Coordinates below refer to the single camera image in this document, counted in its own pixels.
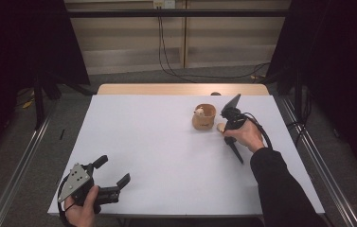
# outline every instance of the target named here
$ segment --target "beige wall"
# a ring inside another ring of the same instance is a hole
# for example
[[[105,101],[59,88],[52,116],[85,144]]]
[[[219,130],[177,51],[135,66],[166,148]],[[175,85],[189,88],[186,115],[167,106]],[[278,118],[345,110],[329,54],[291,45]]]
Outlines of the beige wall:
[[[152,9],[152,1],[140,0],[65,0],[65,4],[68,9]],[[176,1],[178,9],[287,9],[289,4],[278,0]],[[284,18],[162,20],[169,62],[178,68],[269,61]],[[160,68],[157,18],[72,18],[71,22],[89,74]]]

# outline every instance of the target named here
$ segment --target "hand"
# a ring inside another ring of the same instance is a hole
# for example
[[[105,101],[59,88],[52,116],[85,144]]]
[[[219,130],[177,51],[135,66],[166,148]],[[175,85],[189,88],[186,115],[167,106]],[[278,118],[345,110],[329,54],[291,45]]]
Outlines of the hand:
[[[97,196],[98,186],[94,185],[90,188],[83,206],[72,205],[74,204],[74,199],[72,199],[72,197],[66,198],[63,205],[64,209],[72,205],[72,207],[66,211],[66,218],[69,223],[79,227],[94,227],[95,212],[93,210],[93,205]]]
[[[263,137],[254,123],[246,120],[245,123],[237,130],[227,130],[224,136],[234,137],[240,144],[249,148],[255,153],[258,149],[264,148]]]

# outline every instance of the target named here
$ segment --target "grey carpet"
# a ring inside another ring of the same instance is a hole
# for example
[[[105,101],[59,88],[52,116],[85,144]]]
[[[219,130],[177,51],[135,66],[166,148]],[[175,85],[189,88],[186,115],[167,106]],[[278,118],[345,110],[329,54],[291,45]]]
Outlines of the grey carpet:
[[[266,68],[260,70],[260,74],[264,74]],[[175,72],[179,75],[192,74],[214,77],[211,79],[187,77],[187,79],[192,79],[195,82],[252,83],[254,81],[249,77],[238,79],[222,79],[219,77],[244,76],[252,72],[253,69],[253,66],[238,66],[181,69],[175,70]],[[151,71],[92,76],[91,82],[92,85],[85,87],[96,91],[102,83],[181,83],[188,81],[167,75],[162,71]],[[63,85],[60,88],[62,89],[62,98],[56,103],[46,102],[46,105],[56,105],[55,113],[30,164],[29,171],[25,175],[4,219],[3,226],[62,226],[58,218],[52,217],[47,213],[47,209],[57,189],[57,183],[62,177],[62,172],[79,134],[80,126],[91,98],[77,94]],[[289,122],[290,119],[280,101],[281,97],[277,96],[275,84],[269,85],[268,89],[275,96],[277,106],[281,110],[284,120]],[[0,195],[31,137],[35,124],[34,114],[33,107],[27,110],[16,109],[9,127],[4,131],[0,139]],[[307,129],[357,215],[357,161],[354,159],[348,144],[332,133],[333,127],[330,121],[315,103],[312,105],[312,114],[309,118]],[[296,138],[295,130],[290,130],[290,133],[293,138]],[[312,183],[323,203],[328,218],[334,223],[334,226],[345,226],[341,214],[338,212],[326,186],[324,186],[315,170],[311,157],[309,157],[301,142],[298,144],[298,150],[305,167],[311,175]],[[231,218],[219,222],[220,225],[216,226],[235,225],[232,221],[236,221],[236,224],[242,223],[240,219]],[[133,219],[131,222],[131,226],[195,226],[195,224],[199,223],[194,223],[190,219],[173,218]],[[100,215],[98,217],[98,226],[118,226],[118,224],[114,218]]]

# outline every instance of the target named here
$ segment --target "wall outlet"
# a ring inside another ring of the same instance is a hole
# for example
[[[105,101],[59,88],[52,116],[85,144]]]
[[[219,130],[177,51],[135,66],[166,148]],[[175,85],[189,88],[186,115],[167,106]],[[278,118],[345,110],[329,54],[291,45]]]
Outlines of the wall outlet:
[[[175,9],[175,0],[164,0],[164,9]]]
[[[164,0],[153,0],[153,8],[154,9],[163,9],[164,8]]]

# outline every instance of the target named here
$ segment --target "black sleeve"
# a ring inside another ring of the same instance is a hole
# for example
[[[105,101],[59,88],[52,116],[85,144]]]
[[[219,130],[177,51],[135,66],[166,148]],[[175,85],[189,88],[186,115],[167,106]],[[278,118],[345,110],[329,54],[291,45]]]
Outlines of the black sleeve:
[[[259,184],[266,227],[327,226],[288,171],[281,153],[261,148],[252,156],[251,168]]]

